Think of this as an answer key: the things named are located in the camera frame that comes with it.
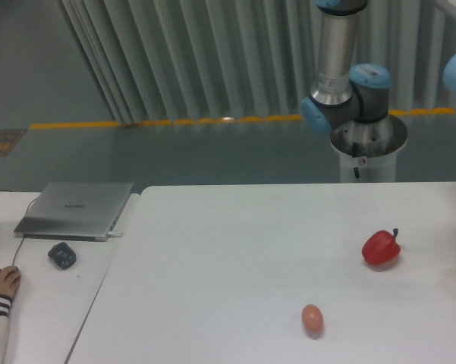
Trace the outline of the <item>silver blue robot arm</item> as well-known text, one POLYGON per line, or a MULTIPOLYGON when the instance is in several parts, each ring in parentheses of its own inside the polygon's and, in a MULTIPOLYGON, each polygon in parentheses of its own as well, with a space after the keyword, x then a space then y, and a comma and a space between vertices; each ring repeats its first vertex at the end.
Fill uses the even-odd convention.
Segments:
POLYGON ((322 23, 316 78, 300 102, 305 121, 331 133, 371 124, 390 108, 456 97, 456 1, 318 1, 322 23))

